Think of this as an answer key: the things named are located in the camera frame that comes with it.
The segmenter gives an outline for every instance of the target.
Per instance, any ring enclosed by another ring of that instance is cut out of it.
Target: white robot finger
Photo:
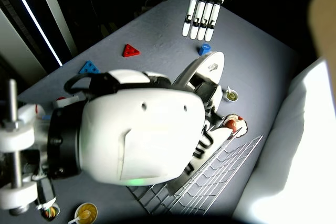
[[[203,11],[205,7],[205,0],[199,0],[197,9],[196,9],[196,14],[193,22],[193,26],[190,31],[190,39],[195,39],[198,33],[198,27],[200,26],[200,22],[203,16]]]
[[[219,10],[221,9],[221,6],[220,6],[221,2],[222,0],[218,0],[218,2],[214,4],[212,8],[209,24],[205,32],[205,37],[204,37],[205,41],[210,41],[212,38],[212,34],[214,33],[214,28],[215,28],[216,21],[218,18]]]
[[[198,40],[204,39],[205,31],[209,24],[209,18],[210,18],[212,7],[213,7],[213,0],[209,0],[209,2],[206,3],[205,8],[204,8],[204,14],[203,14],[202,21],[199,27],[200,29],[198,30],[198,34],[197,34]]]
[[[185,16],[183,28],[182,28],[182,36],[187,36],[190,29],[191,19],[193,18],[195,7],[197,4],[197,0],[190,0],[187,15]]]

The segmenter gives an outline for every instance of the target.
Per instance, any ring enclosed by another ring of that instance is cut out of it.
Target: green light
[[[141,186],[143,185],[144,179],[143,178],[135,178],[135,179],[131,179],[128,181],[128,184],[130,186]]]

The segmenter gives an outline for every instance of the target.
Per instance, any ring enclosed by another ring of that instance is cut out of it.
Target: red food
[[[236,122],[234,120],[227,121],[226,124],[224,125],[224,127],[233,130],[233,132],[237,131]]]

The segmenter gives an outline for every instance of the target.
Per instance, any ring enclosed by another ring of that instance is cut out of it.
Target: light strip
[[[36,20],[36,18],[35,18],[35,16],[34,16],[32,10],[30,9],[28,3],[26,2],[26,0],[21,0],[21,1],[22,1],[22,3],[24,4],[24,6],[26,7],[28,13],[30,14],[32,20],[34,21],[34,23],[35,23],[35,25],[36,25],[36,27],[37,27],[37,29],[38,29],[39,32],[41,33],[43,39],[44,39],[45,42],[47,43],[47,45],[48,45],[50,51],[51,51],[52,54],[54,55],[54,57],[55,57],[55,59],[57,60],[58,64],[59,64],[60,66],[63,66],[63,64],[62,64],[62,62],[59,60],[59,58],[58,58],[56,52],[55,52],[54,49],[52,48],[52,46],[51,46],[51,44],[50,44],[50,42],[49,42],[47,36],[44,34],[42,28],[40,27],[40,24],[37,22],[37,20]]]

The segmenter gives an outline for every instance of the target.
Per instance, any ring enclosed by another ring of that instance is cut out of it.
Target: blue block
[[[79,73],[100,73],[95,64],[91,60],[88,60]]]
[[[206,54],[210,50],[211,50],[211,46],[209,44],[203,44],[200,50],[198,51],[198,54],[201,56],[203,54]]]

